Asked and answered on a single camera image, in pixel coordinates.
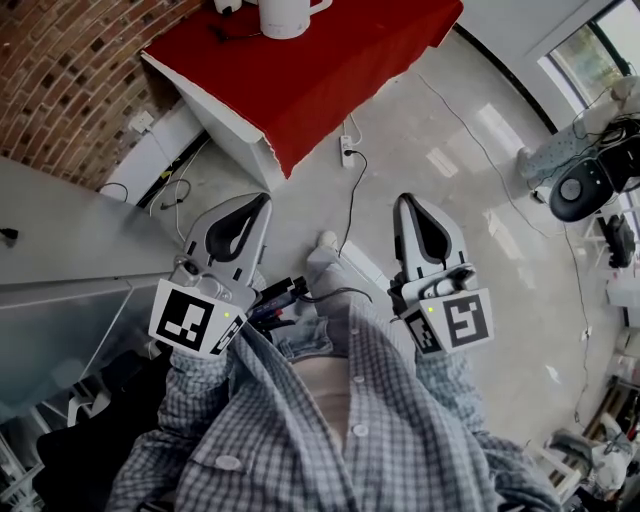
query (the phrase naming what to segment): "power cord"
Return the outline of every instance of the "power cord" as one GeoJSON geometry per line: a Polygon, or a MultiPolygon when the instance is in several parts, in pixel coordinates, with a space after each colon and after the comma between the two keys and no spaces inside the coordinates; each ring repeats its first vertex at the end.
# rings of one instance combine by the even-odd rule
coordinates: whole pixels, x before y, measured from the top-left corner
{"type": "MultiPolygon", "coordinates": [[[[349,114],[349,119],[351,119],[351,122],[353,123],[353,126],[355,126],[356,130],[358,130],[358,142],[352,142],[351,143],[352,146],[357,146],[358,144],[360,144],[362,142],[362,130],[360,130],[360,127],[358,126],[358,123],[356,123],[356,120],[353,117],[353,114],[349,114]]],[[[347,135],[347,121],[346,120],[342,121],[342,132],[343,132],[344,135],[347,135]]]]}
{"type": "Polygon", "coordinates": [[[360,173],[360,177],[358,178],[358,181],[356,181],[356,184],[351,189],[351,204],[349,205],[349,223],[347,224],[347,231],[344,234],[344,240],[342,241],[342,245],[340,246],[340,250],[338,251],[338,257],[342,256],[342,249],[344,249],[344,244],[347,243],[347,239],[349,238],[349,231],[351,230],[351,221],[353,219],[353,199],[356,193],[356,188],[360,184],[360,181],[362,180],[362,177],[364,176],[364,173],[367,170],[367,166],[369,165],[369,162],[367,162],[367,158],[362,153],[360,153],[360,151],[356,151],[355,149],[347,149],[344,152],[346,156],[351,156],[354,153],[362,157],[362,159],[364,160],[364,168],[360,173]]]}
{"type": "Polygon", "coordinates": [[[584,369],[584,374],[585,374],[584,386],[582,386],[582,391],[580,391],[580,396],[578,397],[578,401],[576,402],[576,406],[573,410],[573,420],[578,425],[585,428],[584,425],[582,425],[582,422],[580,421],[580,412],[578,411],[578,409],[580,407],[580,402],[582,401],[582,397],[586,393],[587,389],[589,389],[589,368],[587,367],[587,361],[589,358],[589,340],[591,339],[591,334],[589,333],[590,324],[589,324],[589,319],[587,318],[587,310],[584,305],[584,297],[582,295],[582,282],[580,281],[580,272],[578,270],[578,260],[576,259],[575,252],[573,251],[573,246],[569,241],[569,233],[567,232],[567,225],[563,223],[563,226],[564,226],[564,237],[565,237],[565,240],[567,241],[567,245],[569,246],[569,250],[571,251],[571,257],[573,258],[573,266],[576,270],[576,279],[578,281],[578,293],[580,294],[580,306],[582,307],[582,316],[584,317],[584,322],[586,325],[584,332],[587,339],[584,347],[584,357],[582,360],[582,368],[584,369]]]}
{"type": "Polygon", "coordinates": [[[105,183],[104,185],[100,185],[97,189],[96,192],[100,192],[104,187],[109,187],[111,185],[115,185],[117,187],[121,187],[122,189],[124,189],[124,199],[122,200],[123,203],[127,202],[127,199],[129,199],[129,189],[124,186],[122,183],[117,183],[115,181],[112,181],[110,183],[105,183]]]}
{"type": "MultiPolygon", "coordinates": [[[[169,183],[165,183],[165,185],[166,185],[167,187],[169,187],[169,186],[173,185],[174,183],[180,183],[180,182],[186,183],[186,184],[187,184],[187,186],[189,187],[189,188],[187,189],[187,193],[186,193],[183,197],[181,197],[181,198],[179,198],[179,199],[178,199],[178,203],[184,203],[184,201],[187,199],[187,197],[189,197],[189,194],[191,193],[191,182],[190,182],[189,180],[184,180],[184,179],[182,179],[182,180],[180,180],[180,179],[175,179],[175,180],[173,180],[173,181],[171,181],[171,182],[169,182],[169,183]]],[[[163,186],[163,187],[161,187],[161,188],[160,188],[160,189],[158,189],[158,190],[154,190],[153,192],[149,192],[147,195],[143,196],[143,197],[142,197],[142,199],[140,199],[140,201],[139,201],[139,202],[140,202],[140,203],[141,203],[141,202],[144,202],[146,199],[149,199],[150,197],[154,197],[154,196],[156,196],[157,194],[159,194],[159,193],[161,193],[161,192],[163,192],[163,191],[164,191],[164,186],[163,186]]],[[[161,209],[161,210],[168,210],[168,209],[169,209],[169,208],[171,208],[172,206],[175,206],[175,203],[171,203],[171,204],[164,204],[164,203],[161,203],[161,204],[160,204],[160,209],[161,209]]]]}
{"type": "Polygon", "coordinates": [[[493,160],[491,160],[491,157],[489,156],[488,151],[480,143],[480,141],[476,138],[476,136],[473,134],[473,132],[471,131],[471,129],[469,128],[467,123],[465,123],[465,121],[458,114],[456,114],[456,112],[449,106],[449,103],[447,103],[447,100],[444,99],[444,96],[442,96],[442,94],[440,94],[433,87],[431,87],[429,85],[429,82],[427,82],[427,80],[420,73],[416,73],[416,74],[424,82],[424,85],[426,85],[429,89],[431,89],[431,91],[434,94],[436,94],[436,96],[438,96],[442,100],[442,102],[444,103],[445,107],[447,107],[449,109],[449,112],[451,112],[455,117],[458,118],[458,121],[460,121],[462,123],[462,125],[465,127],[465,129],[467,130],[467,133],[470,135],[470,137],[476,142],[476,144],[478,144],[478,146],[480,147],[480,149],[484,153],[484,156],[487,158],[487,161],[491,164],[491,167],[493,167],[493,169],[498,173],[498,176],[500,176],[500,181],[502,182],[502,187],[504,188],[505,194],[507,195],[507,199],[509,200],[509,203],[511,203],[511,206],[513,206],[513,209],[520,214],[520,217],[522,217],[524,219],[524,221],[529,225],[529,227],[531,229],[533,229],[534,231],[537,231],[543,237],[552,238],[553,236],[555,236],[555,235],[547,235],[544,231],[541,231],[540,229],[535,227],[533,224],[531,224],[531,222],[529,221],[529,219],[527,219],[525,214],[522,213],[522,211],[513,202],[513,199],[511,198],[511,193],[509,192],[509,187],[507,187],[507,182],[505,181],[504,176],[502,175],[502,173],[500,172],[500,170],[498,169],[496,164],[493,163],[493,160]]]}
{"type": "MultiPolygon", "coordinates": [[[[202,146],[200,146],[198,148],[198,151],[195,152],[195,154],[193,155],[193,158],[189,161],[187,166],[184,168],[184,171],[182,171],[182,174],[180,175],[180,178],[178,178],[178,179],[181,180],[181,179],[184,178],[184,175],[187,174],[187,171],[189,170],[189,167],[191,167],[191,164],[194,162],[194,160],[196,158],[198,158],[198,155],[200,154],[200,151],[202,151],[202,148],[205,147],[210,140],[211,139],[207,139],[204,142],[204,144],[202,144],[202,146]]],[[[175,191],[173,193],[173,199],[174,199],[175,205],[176,205],[176,231],[178,232],[178,235],[180,236],[180,238],[184,242],[186,239],[182,235],[182,233],[180,232],[180,226],[179,226],[180,213],[179,213],[179,204],[178,204],[178,187],[175,188],[175,191]]]]}
{"type": "MultiPolygon", "coordinates": [[[[152,217],[153,215],[153,205],[154,203],[158,200],[158,198],[162,195],[162,193],[166,190],[166,188],[173,184],[176,183],[178,184],[180,181],[185,181],[188,182],[188,180],[184,179],[184,175],[187,173],[187,171],[189,170],[189,167],[191,167],[191,164],[193,163],[193,161],[197,158],[197,156],[200,154],[200,151],[202,151],[202,148],[205,147],[207,145],[207,143],[210,141],[211,139],[207,139],[204,144],[202,144],[202,146],[200,146],[198,148],[198,150],[194,153],[194,155],[191,157],[191,160],[189,160],[189,163],[186,165],[186,167],[184,168],[184,171],[182,171],[182,174],[180,174],[180,177],[177,180],[173,180],[173,181],[167,181],[167,183],[164,184],[164,186],[158,191],[158,193],[156,194],[156,196],[153,198],[153,201],[151,201],[151,205],[149,206],[149,217],[152,217]]],[[[169,207],[174,206],[176,207],[176,231],[178,233],[178,236],[180,237],[180,239],[184,242],[186,239],[184,237],[184,235],[182,234],[182,232],[180,231],[180,226],[179,226],[179,220],[180,220],[180,213],[179,213],[179,204],[180,201],[178,201],[178,186],[176,186],[175,188],[175,192],[174,192],[174,203],[171,204],[169,207]]]]}
{"type": "Polygon", "coordinates": [[[308,302],[310,304],[317,304],[318,302],[322,302],[323,300],[327,300],[331,297],[335,297],[336,295],[340,295],[341,293],[347,293],[347,292],[355,292],[355,293],[361,293],[362,295],[364,295],[367,299],[369,299],[369,302],[371,302],[373,304],[373,299],[371,298],[371,295],[369,295],[367,292],[363,292],[362,290],[358,290],[357,288],[351,288],[348,286],[342,287],[342,288],[337,288],[336,290],[332,291],[331,293],[327,293],[326,295],[322,295],[320,297],[306,297],[304,295],[300,295],[298,297],[299,300],[301,300],[302,302],[308,302]]]}

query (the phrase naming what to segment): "baseboard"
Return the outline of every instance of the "baseboard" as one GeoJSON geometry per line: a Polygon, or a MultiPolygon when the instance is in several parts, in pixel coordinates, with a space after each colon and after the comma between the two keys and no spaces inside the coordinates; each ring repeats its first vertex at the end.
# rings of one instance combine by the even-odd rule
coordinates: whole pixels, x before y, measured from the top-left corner
{"type": "Polygon", "coordinates": [[[544,109],[540,106],[540,103],[536,101],[536,99],[524,86],[524,84],[520,80],[518,80],[518,78],[509,70],[507,66],[504,65],[504,63],[498,57],[496,57],[485,45],[478,41],[473,36],[473,34],[471,34],[471,32],[465,29],[462,25],[456,23],[453,27],[453,30],[455,30],[456,33],[462,36],[469,44],[471,44],[471,46],[478,50],[489,62],[491,62],[491,64],[496,67],[498,71],[500,71],[500,73],[505,76],[507,80],[509,80],[509,82],[511,82],[511,85],[513,85],[517,89],[520,95],[531,106],[531,108],[552,134],[558,133],[556,125],[553,123],[544,109]]]}

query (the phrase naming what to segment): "white floor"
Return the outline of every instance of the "white floor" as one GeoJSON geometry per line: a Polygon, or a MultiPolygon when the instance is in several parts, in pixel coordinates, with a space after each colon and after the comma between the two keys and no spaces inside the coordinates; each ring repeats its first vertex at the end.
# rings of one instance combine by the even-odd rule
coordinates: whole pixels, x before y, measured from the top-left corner
{"type": "MultiPolygon", "coordinates": [[[[355,111],[364,133],[357,147],[369,161],[355,197],[349,239],[387,276],[399,270],[394,259],[392,207],[406,191],[443,208],[462,227],[482,285],[489,287],[496,340],[472,352],[478,386],[486,397],[489,425],[516,441],[546,438],[573,426],[574,407],[585,383],[580,307],[574,263],[562,224],[527,196],[514,174],[516,151],[535,148],[549,136],[539,118],[508,81],[475,49],[452,33],[402,76],[385,85],[355,111]],[[505,175],[510,194],[533,231],[509,203],[496,171],[460,121],[421,81],[421,73],[467,122],[505,175]]],[[[347,224],[351,188],[360,172],[340,166],[337,138],[327,136],[272,194],[274,215],[261,272],[268,282],[304,272],[304,260],[318,233],[347,224]]],[[[187,233],[205,210],[259,186],[213,143],[186,176],[193,191],[180,208],[187,233]]],[[[174,210],[154,216],[175,235],[174,210]]],[[[581,269],[586,268],[577,231],[570,237],[581,269]]],[[[603,393],[603,378],[622,324],[605,304],[602,283],[586,274],[583,292],[593,335],[589,388],[581,402],[589,421],[603,393]]]]}

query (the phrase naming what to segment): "red tablecloth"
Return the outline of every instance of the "red tablecloth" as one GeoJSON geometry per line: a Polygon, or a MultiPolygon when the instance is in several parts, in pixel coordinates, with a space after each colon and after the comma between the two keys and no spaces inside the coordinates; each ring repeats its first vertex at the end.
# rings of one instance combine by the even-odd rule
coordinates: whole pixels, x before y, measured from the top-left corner
{"type": "Polygon", "coordinates": [[[147,52],[258,127],[288,178],[293,166],[389,78],[437,46],[459,0],[334,0],[300,37],[219,42],[260,31],[258,8],[228,18],[203,9],[147,52]]]}

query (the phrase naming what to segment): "window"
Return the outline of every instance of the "window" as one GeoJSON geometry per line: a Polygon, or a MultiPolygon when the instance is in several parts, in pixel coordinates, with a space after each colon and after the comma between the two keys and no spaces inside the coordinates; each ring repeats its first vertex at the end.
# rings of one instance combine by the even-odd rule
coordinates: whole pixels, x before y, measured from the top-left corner
{"type": "Polygon", "coordinates": [[[608,7],[549,55],[584,106],[640,68],[640,0],[608,7]]]}

